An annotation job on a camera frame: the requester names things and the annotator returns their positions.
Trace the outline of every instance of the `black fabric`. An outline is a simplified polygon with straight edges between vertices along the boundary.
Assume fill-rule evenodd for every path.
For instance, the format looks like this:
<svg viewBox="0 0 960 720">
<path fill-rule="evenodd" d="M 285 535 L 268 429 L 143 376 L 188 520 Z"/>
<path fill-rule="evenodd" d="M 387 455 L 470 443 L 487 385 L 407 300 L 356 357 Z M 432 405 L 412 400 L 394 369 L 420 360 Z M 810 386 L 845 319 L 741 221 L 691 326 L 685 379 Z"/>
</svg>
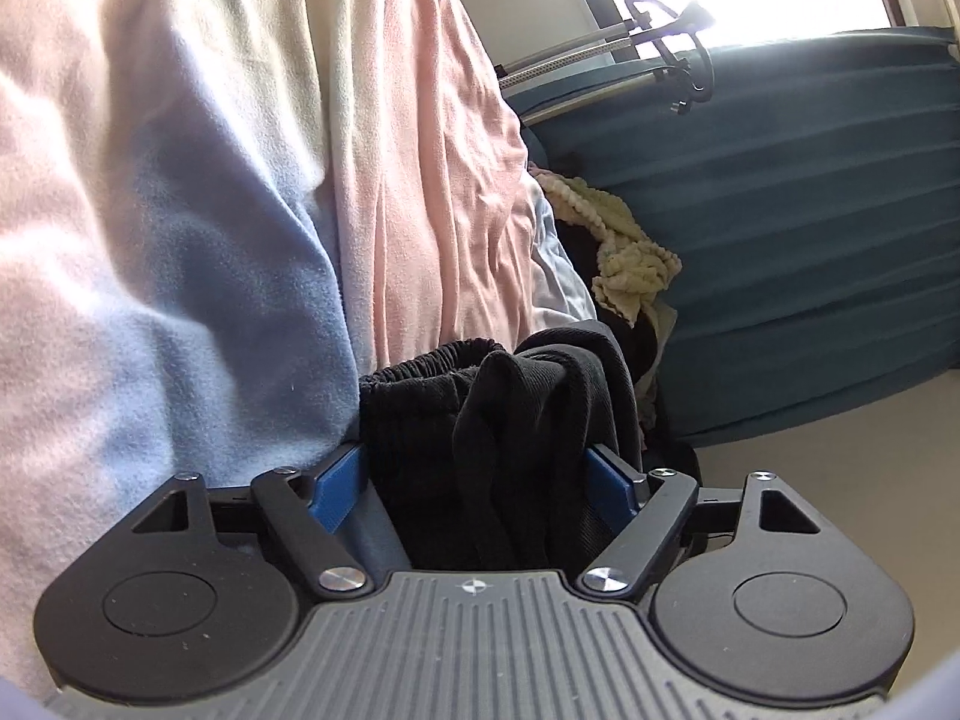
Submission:
<svg viewBox="0 0 960 720">
<path fill-rule="evenodd" d="M 563 250 L 573 263 L 573 269 L 588 286 L 592 284 L 594 276 L 600 274 L 597 266 L 597 250 L 600 244 L 590 234 L 589 230 L 576 224 L 567 224 L 556 220 L 557 237 L 563 244 Z M 633 327 L 619 314 L 597 305 L 597 319 L 606 324 L 613 331 L 616 342 L 623 352 L 623 359 L 630 370 L 630 380 L 638 382 L 650 370 L 656 360 L 656 331 L 645 314 L 640 314 Z"/>
<path fill-rule="evenodd" d="M 664 396 L 656 391 L 656 425 L 644 436 L 646 448 L 643 453 L 643 468 L 674 469 L 692 476 L 699 485 L 704 483 L 700 472 L 700 459 L 687 442 L 675 439 L 670 430 L 669 413 L 664 405 Z"/>
<path fill-rule="evenodd" d="M 584 449 L 640 467 L 630 376 L 610 329 L 581 322 L 510 354 L 458 341 L 360 381 L 371 480 L 412 565 L 555 567 L 611 538 L 584 498 Z"/>
</svg>

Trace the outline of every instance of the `blanket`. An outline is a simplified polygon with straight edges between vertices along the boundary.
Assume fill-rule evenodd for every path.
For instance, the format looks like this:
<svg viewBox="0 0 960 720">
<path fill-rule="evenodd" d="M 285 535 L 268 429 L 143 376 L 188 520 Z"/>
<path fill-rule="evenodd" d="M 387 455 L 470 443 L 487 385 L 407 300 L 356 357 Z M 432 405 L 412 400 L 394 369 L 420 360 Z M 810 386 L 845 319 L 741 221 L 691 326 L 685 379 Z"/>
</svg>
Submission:
<svg viewBox="0 0 960 720">
<path fill-rule="evenodd" d="M 164 479 L 309 464 L 361 373 L 584 295 L 457 0 L 0 14 L 0 674 L 43 696 L 37 597 Z"/>
<path fill-rule="evenodd" d="M 557 218 L 587 228 L 600 242 L 599 274 L 593 278 L 597 303 L 626 319 L 630 327 L 644 312 L 656 336 L 665 338 L 654 301 L 682 269 L 680 258 L 652 241 L 615 194 L 592 189 L 582 178 L 565 178 L 534 165 L 531 171 Z"/>
</svg>

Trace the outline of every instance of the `cream knitted blanket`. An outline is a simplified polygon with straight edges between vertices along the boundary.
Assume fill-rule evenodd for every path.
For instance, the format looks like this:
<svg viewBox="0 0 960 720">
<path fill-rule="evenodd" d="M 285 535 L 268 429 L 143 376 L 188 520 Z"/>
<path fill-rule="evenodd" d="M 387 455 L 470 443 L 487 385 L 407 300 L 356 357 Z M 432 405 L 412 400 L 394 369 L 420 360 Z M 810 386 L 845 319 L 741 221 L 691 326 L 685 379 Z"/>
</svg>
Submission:
<svg viewBox="0 0 960 720">
<path fill-rule="evenodd" d="M 680 257 L 651 240 L 615 194 L 592 189 L 582 178 L 563 178 L 541 169 L 531 172 L 555 217 L 589 229 L 600 242 L 600 275 L 592 284 L 597 303 L 620 314 L 631 327 L 642 311 L 658 328 L 653 302 L 680 272 Z"/>
</svg>

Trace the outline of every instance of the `floor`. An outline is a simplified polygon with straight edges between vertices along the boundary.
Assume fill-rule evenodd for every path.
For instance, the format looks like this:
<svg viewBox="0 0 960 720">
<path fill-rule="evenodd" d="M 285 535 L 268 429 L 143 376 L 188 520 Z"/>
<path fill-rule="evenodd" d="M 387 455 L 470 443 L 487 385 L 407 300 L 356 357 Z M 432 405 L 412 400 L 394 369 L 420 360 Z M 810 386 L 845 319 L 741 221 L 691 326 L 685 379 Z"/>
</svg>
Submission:
<svg viewBox="0 0 960 720">
<path fill-rule="evenodd" d="M 877 403 L 697 450 L 704 483 L 770 469 L 906 590 L 917 632 L 896 690 L 960 648 L 960 371 Z"/>
</svg>

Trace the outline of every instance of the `triangular hole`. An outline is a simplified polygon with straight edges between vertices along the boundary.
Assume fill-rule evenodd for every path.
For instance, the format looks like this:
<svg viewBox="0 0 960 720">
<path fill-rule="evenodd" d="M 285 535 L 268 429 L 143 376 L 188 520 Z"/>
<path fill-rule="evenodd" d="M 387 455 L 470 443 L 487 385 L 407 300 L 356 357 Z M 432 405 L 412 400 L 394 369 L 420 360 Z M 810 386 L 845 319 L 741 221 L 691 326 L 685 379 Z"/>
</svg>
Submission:
<svg viewBox="0 0 960 720">
<path fill-rule="evenodd" d="M 820 532 L 820 528 L 779 490 L 763 490 L 760 496 L 760 530 L 770 533 Z"/>
<path fill-rule="evenodd" d="M 173 533 L 185 531 L 188 525 L 186 491 L 167 495 L 155 509 L 141 519 L 133 533 Z"/>
</svg>

